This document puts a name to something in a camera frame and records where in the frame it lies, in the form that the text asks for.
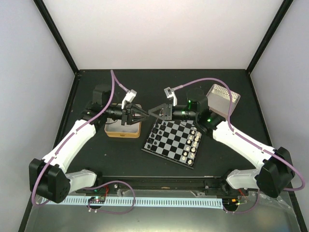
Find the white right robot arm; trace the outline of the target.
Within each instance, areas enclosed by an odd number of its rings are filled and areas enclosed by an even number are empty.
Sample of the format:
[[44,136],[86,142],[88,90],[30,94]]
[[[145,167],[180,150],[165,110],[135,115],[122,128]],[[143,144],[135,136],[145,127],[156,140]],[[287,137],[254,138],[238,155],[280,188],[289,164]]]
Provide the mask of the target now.
[[236,189],[255,188],[269,197],[277,198],[287,189],[295,176],[287,149],[274,149],[229,126],[227,119],[209,108],[203,90],[191,89],[186,98],[186,105],[164,103],[148,113],[164,121],[191,120],[205,135],[236,151],[254,166],[251,170],[231,171],[219,183],[223,194],[230,195]]

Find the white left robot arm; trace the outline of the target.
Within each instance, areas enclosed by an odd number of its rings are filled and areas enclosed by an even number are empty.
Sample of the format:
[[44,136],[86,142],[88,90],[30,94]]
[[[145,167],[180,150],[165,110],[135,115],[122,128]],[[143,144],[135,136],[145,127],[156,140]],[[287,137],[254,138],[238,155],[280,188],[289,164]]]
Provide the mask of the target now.
[[62,202],[76,190],[88,188],[93,193],[103,189],[104,182],[98,173],[88,169],[68,173],[68,167],[81,148],[105,126],[108,119],[119,120],[122,126],[140,123],[148,117],[133,99],[137,93],[128,90],[120,104],[112,104],[114,87],[98,85],[92,101],[81,112],[72,129],[63,140],[42,159],[33,159],[28,167],[32,204],[37,195],[47,201]]

